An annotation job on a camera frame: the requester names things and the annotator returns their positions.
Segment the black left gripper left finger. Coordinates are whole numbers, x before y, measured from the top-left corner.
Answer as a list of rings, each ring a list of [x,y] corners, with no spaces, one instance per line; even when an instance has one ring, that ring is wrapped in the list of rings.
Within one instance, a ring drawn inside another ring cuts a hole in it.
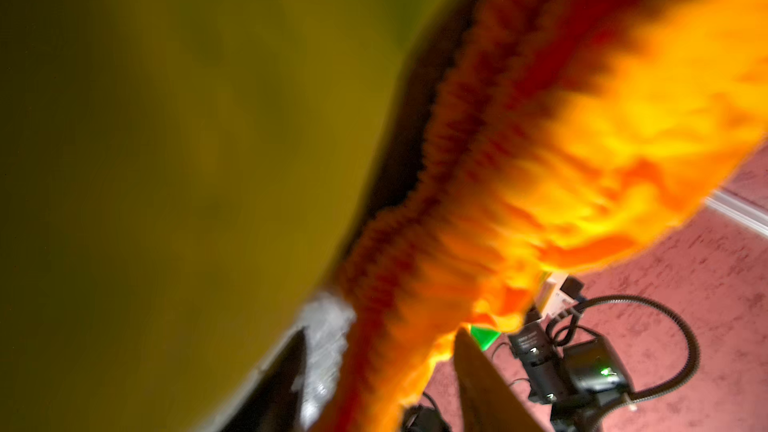
[[[302,431],[301,406],[307,370],[307,337],[296,331],[260,382],[221,428],[224,432]]]

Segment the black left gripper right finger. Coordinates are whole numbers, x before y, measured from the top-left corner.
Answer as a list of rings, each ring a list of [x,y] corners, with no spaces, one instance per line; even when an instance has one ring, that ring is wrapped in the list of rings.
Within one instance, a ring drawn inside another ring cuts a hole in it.
[[[464,431],[543,431],[465,328],[455,334],[453,364]]]

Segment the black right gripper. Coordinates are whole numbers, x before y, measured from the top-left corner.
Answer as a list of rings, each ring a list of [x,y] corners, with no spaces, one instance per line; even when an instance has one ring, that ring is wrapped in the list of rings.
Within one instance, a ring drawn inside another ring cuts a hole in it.
[[[531,402],[554,404],[570,395],[569,383],[561,376],[561,357],[538,322],[526,324],[508,339],[526,373]]]

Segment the orange shorts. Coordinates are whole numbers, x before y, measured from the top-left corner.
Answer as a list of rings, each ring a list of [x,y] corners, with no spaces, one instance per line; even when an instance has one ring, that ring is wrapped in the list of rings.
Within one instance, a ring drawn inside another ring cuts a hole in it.
[[[767,132],[767,0],[476,0],[415,188],[337,271],[356,319],[318,431],[392,431],[466,325],[688,219]]]

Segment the lime green shorts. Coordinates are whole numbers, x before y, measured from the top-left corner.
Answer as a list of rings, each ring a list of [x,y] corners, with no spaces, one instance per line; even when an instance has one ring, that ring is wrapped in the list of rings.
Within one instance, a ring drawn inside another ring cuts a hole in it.
[[[1,427],[192,431],[359,213],[446,0],[1,0]]]

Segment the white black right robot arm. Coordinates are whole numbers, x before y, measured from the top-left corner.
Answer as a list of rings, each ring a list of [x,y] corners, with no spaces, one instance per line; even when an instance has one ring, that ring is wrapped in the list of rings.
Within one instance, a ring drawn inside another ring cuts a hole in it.
[[[507,336],[529,384],[528,400],[550,407],[556,431],[599,431],[607,406],[632,389],[626,367],[602,334],[580,327],[588,340],[557,346],[537,322]]]

